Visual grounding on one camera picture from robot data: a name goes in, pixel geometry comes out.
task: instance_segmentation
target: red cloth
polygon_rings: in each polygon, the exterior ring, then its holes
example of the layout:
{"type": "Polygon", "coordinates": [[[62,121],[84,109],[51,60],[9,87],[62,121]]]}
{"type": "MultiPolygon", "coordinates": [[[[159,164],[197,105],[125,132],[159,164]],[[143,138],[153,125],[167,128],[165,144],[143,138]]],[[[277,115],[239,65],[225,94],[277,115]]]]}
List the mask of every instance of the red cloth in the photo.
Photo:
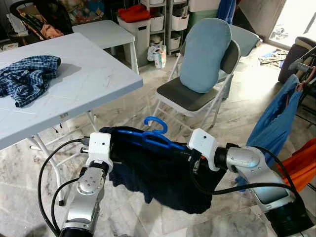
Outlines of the red cloth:
{"type": "Polygon", "coordinates": [[[150,13],[146,10],[144,5],[131,6],[128,9],[119,9],[118,15],[125,22],[136,22],[150,19],[150,13]]]}
{"type": "Polygon", "coordinates": [[[297,191],[301,191],[316,175],[316,138],[282,162],[297,191]]]}

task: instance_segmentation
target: folded red towel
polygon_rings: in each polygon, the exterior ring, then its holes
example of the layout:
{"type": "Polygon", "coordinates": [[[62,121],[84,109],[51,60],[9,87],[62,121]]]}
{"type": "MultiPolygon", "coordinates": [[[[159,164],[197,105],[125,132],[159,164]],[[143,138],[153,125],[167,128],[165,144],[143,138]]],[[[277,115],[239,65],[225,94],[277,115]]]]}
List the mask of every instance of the folded red towel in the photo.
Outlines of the folded red towel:
{"type": "Polygon", "coordinates": [[[128,9],[121,8],[118,10],[118,15],[125,22],[136,22],[150,19],[149,11],[146,10],[145,6],[140,4],[131,6],[128,9]]]}

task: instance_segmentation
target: tiled floor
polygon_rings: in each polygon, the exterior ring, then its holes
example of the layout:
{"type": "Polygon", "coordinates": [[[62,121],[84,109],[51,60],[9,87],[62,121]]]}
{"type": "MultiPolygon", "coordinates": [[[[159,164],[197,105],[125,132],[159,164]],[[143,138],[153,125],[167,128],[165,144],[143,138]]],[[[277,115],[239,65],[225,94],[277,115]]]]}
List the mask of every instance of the tiled floor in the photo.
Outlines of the tiled floor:
{"type": "MultiPolygon", "coordinates": [[[[233,78],[231,93],[222,103],[214,128],[208,129],[212,115],[204,129],[225,144],[227,142],[245,145],[260,114],[280,89],[277,82],[279,69],[260,66],[258,56],[269,52],[273,47],[262,45],[256,48],[247,58],[242,58],[233,78]]],[[[175,57],[168,57],[166,68],[156,70],[152,64],[140,69],[144,86],[109,104],[94,110],[98,115],[98,125],[134,126],[149,129],[143,125],[143,119],[151,115],[156,105],[155,90],[166,82],[175,57]]],[[[167,136],[172,140],[185,142],[188,131],[171,122],[169,118],[159,115],[169,125],[167,136]]],[[[187,124],[198,126],[201,118],[188,119],[181,115],[178,118],[187,124]]],[[[68,128],[73,129],[84,124],[84,116],[72,119],[64,124],[56,134],[52,128],[41,133],[47,141],[62,135],[68,128]]],[[[92,132],[86,127],[72,137],[92,132]]],[[[285,159],[299,149],[312,137],[316,128],[295,118],[292,132],[285,143],[280,157],[285,159]]],[[[28,141],[21,141],[0,151],[0,237],[50,237],[40,215],[37,203],[37,177],[44,156],[29,149],[28,141]]],[[[61,160],[78,152],[80,147],[68,148],[57,154],[61,160]]],[[[85,157],[78,157],[62,166],[64,181],[74,178],[84,164],[85,157]]],[[[234,185],[235,174],[227,173],[219,189],[234,185]]],[[[114,188],[106,182],[105,196],[101,202],[101,213],[96,227],[97,237],[273,237],[275,236],[260,216],[248,192],[231,193],[214,196],[212,207],[203,214],[187,214],[172,210],[153,200],[144,202],[142,193],[133,193],[124,186],[114,188]]],[[[54,172],[48,166],[43,178],[44,207],[48,211],[50,200],[56,189],[54,172]]],[[[63,221],[66,207],[56,206],[58,223],[63,221]]]]}

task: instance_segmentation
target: blue plastic hanger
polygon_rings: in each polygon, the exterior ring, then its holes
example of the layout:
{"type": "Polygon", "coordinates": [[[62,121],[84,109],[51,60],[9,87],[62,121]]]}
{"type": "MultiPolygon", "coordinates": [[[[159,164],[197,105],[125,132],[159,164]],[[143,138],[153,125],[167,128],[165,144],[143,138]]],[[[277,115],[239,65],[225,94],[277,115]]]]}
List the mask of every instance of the blue plastic hanger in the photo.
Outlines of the blue plastic hanger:
{"type": "Polygon", "coordinates": [[[170,149],[172,147],[180,149],[180,150],[184,150],[185,149],[183,146],[177,145],[177,144],[171,142],[165,136],[163,136],[163,134],[165,134],[168,131],[168,126],[167,126],[167,124],[164,121],[162,121],[159,118],[153,117],[153,116],[148,116],[148,117],[146,117],[144,119],[144,124],[148,125],[149,121],[155,121],[155,122],[159,123],[162,126],[162,130],[156,130],[155,129],[153,131],[146,131],[146,132],[143,132],[143,133],[133,132],[133,131],[128,131],[128,130],[118,130],[118,132],[124,133],[124,134],[130,134],[130,135],[133,135],[133,136],[142,137],[143,141],[146,142],[146,143],[154,144],[154,145],[157,145],[157,146],[160,146],[160,147],[164,147],[164,148],[167,148],[167,149],[170,149]],[[159,138],[159,139],[165,141],[166,144],[160,143],[160,142],[157,142],[157,141],[154,141],[154,140],[151,140],[151,139],[149,139],[150,136],[159,138]]]}

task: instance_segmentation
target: blue plaid shirt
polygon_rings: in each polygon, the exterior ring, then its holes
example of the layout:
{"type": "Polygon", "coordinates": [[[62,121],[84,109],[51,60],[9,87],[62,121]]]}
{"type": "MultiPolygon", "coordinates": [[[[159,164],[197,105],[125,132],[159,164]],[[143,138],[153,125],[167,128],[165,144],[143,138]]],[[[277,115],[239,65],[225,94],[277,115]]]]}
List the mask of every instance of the blue plaid shirt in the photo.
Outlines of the blue plaid shirt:
{"type": "Polygon", "coordinates": [[[60,62],[52,55],[32,56],[1,69],[0,97],[10,95],[16,107],[31,103],[47,91],[60,62]]]}

